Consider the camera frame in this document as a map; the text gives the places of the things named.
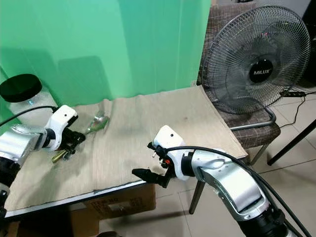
table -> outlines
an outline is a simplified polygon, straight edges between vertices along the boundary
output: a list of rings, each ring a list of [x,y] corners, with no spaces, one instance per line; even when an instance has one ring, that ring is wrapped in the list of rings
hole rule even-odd
[[[27,158],[11,186],[6,217],[144,183],[131,174],[133,168],[149,167],[164,173],[146,146],[165,124],[187,145],[221,148],[237,158],[247,156],[201,86],[77,106],[79,119],[71,129],[84,132],[99,109],[110,116],[110,123],[104,130],[87,135],[70,160],[52,164],[54,154],[44,149]]]

green backdrop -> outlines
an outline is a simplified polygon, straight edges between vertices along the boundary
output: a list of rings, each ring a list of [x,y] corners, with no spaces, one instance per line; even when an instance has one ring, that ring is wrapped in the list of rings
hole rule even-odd
[[[9,77],[37,75],[70,106],[187,87],[209,8],[210,0],[1,0],[0,65]],[[0,102],[3,120],[10,112]]]

tiled floor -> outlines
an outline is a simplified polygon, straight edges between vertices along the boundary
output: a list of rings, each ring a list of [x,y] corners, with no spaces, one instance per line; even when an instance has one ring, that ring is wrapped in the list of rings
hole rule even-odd
[[[283,99],[272,109],[277,123],[293,121],[299,98]],[[273,166],[267,157],[275,155],[316,118],[316,95],[308,96],[297,121],[281,129],[253,168],[275,188],[312,235],[316,236],[316,130],[297,144]],[[250,149],[251,156],[258,148]],[[195,179],[170,182],[167,189],[156,188],[157,207],[123,218],[100,221],[100,231],[115,230],[123,237],[242,237],[237,223],[210,186],[205,186],[194,215],[188,213]]]

fan grill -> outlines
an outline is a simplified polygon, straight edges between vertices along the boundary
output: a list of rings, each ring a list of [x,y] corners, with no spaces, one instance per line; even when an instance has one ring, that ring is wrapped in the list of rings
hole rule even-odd
[[[220,110],[232,114],[258,111],[300,79],[309,54],[309,34],[296,13],[281,6],[258,7],[237,16],[214,38],[202,85]],[[271,62],[272,73],[254,82],[249,72],[262,60]]]

metal chair leg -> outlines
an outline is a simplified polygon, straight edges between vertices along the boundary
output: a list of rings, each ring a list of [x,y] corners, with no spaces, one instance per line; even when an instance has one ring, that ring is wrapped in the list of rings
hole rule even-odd
[[[194,195],[193,195],[190,209],[189,209],[190,214],[194,214],[204,186],[205,186],[205,182],[202,182],[202,181],[197,182],[197,186],[196,186],[196,189],[194,190]]]
[[[260,158],[260,156],[263,154],[263,152],[266,150],[266,148],[268,147],[268,144],[263,145],[260,150],[258,151],[258,153],[255,155],[255,157],[252,159],[252,161],[249,163],[250,165],[253,165],[257,162],[257,160]]]

